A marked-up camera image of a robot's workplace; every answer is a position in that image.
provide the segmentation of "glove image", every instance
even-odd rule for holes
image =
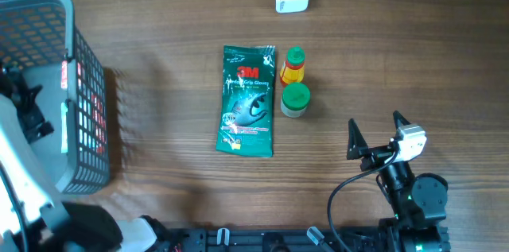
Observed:
[[[265,102],[263,97],[266,96],[266,93],[258,93],[237,100],[237,102],[233,104],[233,108],[231,108],[232,114],[235,115],[234,124],[237,126],[249,126],[265,117],[267,110],[262,110],[257,114],[253,114],[253,107],[260,108],[260,103]]]

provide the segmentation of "wooden table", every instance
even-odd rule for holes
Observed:
[[[411,165],[449,182],[455,251],[509,246],[509,0],[74,0],[76,23],[108,70],[110,185],[84,199],[117,219],[170,227],[327,227],[347,161],[347,121],[371,145],[400,110],[429,137]],[[274,157],[215,150],[223,45],[307,53],[303,118],[274,106]],[[338,225],[376,225],[392,210],[374,177],[334,203]]]

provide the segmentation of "red label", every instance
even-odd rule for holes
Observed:
[[[62,78],[60,79],[60,87],[67,90],[67,61],[62,61]]]
[[[249,68],[247,66],[239,66],[237,68],[237,76],[242,78],[258,78],[259,70],[258,68]]]

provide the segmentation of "basket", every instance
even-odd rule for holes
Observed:
[[[0,0],[0,61],[19,68],[54,131],[31,143],[63,193],[110,178],[103,67],[74,24],[72,0]]]

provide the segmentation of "3m logo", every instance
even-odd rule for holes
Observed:
[[[258,78],[259,70],[258,68],[249,68],[246,66],[239,66],[237,68],[237,76],[242,78]]]

